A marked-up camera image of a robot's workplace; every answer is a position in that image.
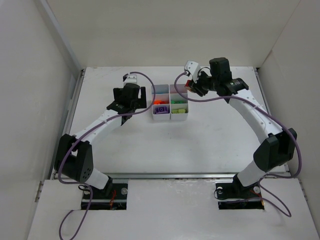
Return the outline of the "green number lego brick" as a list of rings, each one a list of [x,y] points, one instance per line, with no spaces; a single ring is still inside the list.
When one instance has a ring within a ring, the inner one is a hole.
[[[183,104],[184,101],[180,101],[180,100],[175,101],[175,100],[172,100],[170,103],[171,103],[172,105],[174,105],[174,104]]]

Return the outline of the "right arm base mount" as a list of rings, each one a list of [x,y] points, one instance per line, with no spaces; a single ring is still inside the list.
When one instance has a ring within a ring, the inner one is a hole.
[[[235,182],[217,180],[214,197],[219,210],[264,210],[258,183],[241,187]]]

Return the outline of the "purple arch lego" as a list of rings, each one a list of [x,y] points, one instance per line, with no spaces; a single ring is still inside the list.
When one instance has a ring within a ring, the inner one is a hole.
[[[170,111],[167,106],[158,106],[154,109],[155,115],[168,114]]]

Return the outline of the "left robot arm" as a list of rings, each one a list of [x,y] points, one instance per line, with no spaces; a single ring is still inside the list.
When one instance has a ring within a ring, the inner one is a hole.
[[[104,113],[76,134],[64,134],[58,144],[54,170],[70,179],[107,190],[112,180],[94,167],[93,148],[114,129],[122,126],[138,109],[147,108],[146,88],[126,83],[113,89],[114,100]]]

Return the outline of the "orange round lego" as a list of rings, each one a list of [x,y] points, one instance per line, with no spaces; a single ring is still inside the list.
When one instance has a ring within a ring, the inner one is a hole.
[[[155,100],[153,102],[154,105],[161,105],[162,104],[162,101],[161,100]]]

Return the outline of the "red flower lego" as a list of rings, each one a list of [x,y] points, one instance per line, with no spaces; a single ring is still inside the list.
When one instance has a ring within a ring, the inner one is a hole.
[[[185,86],[184,86],[188,91],[193,92],[193,81],[192,80],[187,80]]]

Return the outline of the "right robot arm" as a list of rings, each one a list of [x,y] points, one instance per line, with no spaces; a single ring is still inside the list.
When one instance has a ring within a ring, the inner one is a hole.
[[[187,61],[184,70],[191,77],[185,88],[200,97],[209,91],[216,92],[244,118],[257,136],[260,145],[253,153],[252,162],[234,176],[235,185],[239,188],[250,187],[265,174],[293,158],[296,132],[292,128],[285,130],[267,116],[245,81],[232,77],[227,58],[211,59],[210,74],[206,74],[197,62],[191,60]]]

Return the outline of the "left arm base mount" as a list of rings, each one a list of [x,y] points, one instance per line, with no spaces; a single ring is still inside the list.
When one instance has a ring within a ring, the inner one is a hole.
[[[86,210],[126,210],[128,197],[128,182],[116,181],[108,189],[91,187],[93,195],[87,185],[80,184],[78,189],[82,191],[80,207]]]

